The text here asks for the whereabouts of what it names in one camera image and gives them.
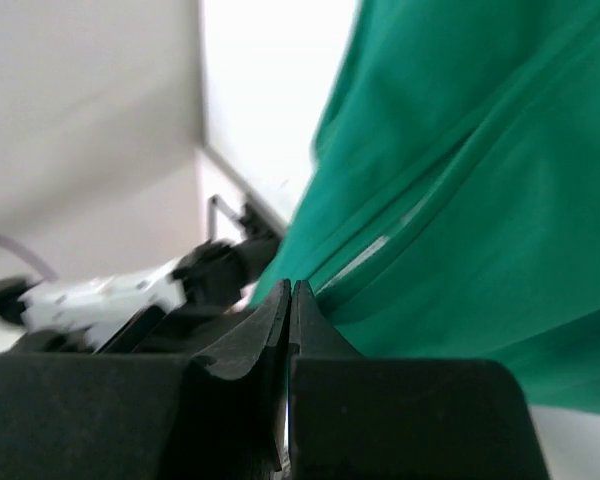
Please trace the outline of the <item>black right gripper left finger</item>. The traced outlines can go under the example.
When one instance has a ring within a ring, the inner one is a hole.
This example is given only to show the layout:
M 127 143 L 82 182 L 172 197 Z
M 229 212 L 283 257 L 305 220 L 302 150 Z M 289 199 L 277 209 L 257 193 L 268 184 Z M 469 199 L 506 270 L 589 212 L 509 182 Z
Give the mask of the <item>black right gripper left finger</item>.
M 0 353 L 0 479 L 270 479 L 284 452 L 291 286 L 180 348 L 140 343 L 150 307 L 101 352 L 53 330 Z

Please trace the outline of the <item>green jacket white lining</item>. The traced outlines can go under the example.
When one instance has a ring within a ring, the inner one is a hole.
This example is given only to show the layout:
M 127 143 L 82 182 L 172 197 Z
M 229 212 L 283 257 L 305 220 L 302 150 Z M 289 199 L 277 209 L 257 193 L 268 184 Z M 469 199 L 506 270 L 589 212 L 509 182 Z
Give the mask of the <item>green jacket white lining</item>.
M 372 357 L 600 414 L 600 1 L 364 1 L 283 278 Z

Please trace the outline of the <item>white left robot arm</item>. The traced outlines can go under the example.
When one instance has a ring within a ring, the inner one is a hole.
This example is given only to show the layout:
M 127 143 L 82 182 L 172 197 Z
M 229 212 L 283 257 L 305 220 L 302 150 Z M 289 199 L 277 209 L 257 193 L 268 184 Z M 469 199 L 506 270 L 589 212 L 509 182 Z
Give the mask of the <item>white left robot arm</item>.
M 134 333 L 150 333 L 137 317 L 152 307 L 160 318 L 225 313 L 278 246 L 272 236 L 211 241 L 157 267 L 78 283 L 6 277 L 0 279 L 0 326 L 45 336 L 51 350 L 105 351 Z

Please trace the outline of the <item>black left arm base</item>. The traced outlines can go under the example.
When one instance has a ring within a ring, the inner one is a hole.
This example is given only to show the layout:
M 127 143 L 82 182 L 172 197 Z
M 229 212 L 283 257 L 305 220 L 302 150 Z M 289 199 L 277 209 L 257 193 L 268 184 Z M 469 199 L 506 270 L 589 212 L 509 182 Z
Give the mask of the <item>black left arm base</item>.
M 217 213 L 240 229 L 246 241 L 268 241 L 277 249 L 285 235 L 283 223 L 254 196 L 247 194 L 241 211 L 234 211 L 219 195 L 207 201 L 207 234 L 209 241 L 217 238 Z

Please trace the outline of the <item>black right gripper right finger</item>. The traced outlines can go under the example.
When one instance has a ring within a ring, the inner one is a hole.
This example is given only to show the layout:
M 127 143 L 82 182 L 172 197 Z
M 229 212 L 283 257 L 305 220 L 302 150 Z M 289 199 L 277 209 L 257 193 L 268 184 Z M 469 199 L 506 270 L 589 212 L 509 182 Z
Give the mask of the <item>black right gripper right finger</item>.
M 525 396 L 502 365 L 361 355 L 298 282 L 290 312 L 296 479 L 545 479 Z

